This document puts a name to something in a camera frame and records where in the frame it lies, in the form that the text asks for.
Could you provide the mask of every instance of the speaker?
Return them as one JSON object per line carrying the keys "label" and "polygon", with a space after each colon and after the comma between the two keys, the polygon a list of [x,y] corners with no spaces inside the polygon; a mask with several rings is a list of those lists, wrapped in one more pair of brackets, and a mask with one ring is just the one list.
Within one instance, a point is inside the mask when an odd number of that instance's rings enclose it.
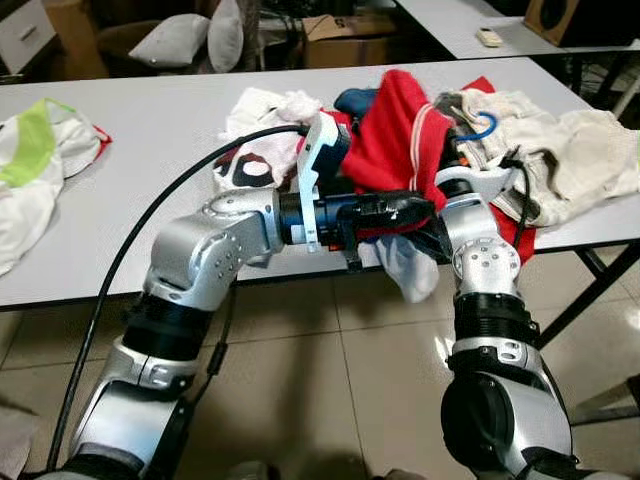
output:
{"label": "speaker", "polygon": [[531,0],[524,23],[558,47],[629,45],[638,35],[635,1]]}

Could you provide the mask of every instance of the cardboard box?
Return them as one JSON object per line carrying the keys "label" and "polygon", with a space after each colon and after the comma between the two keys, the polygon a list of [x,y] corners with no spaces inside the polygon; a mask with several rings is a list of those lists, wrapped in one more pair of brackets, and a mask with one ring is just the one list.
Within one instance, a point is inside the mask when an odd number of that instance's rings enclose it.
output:
{"label": "cardboard box", "polygon": [[388,63],[396,38],[389,15],[304,18],[304,65],[307,68],[354,67]]}

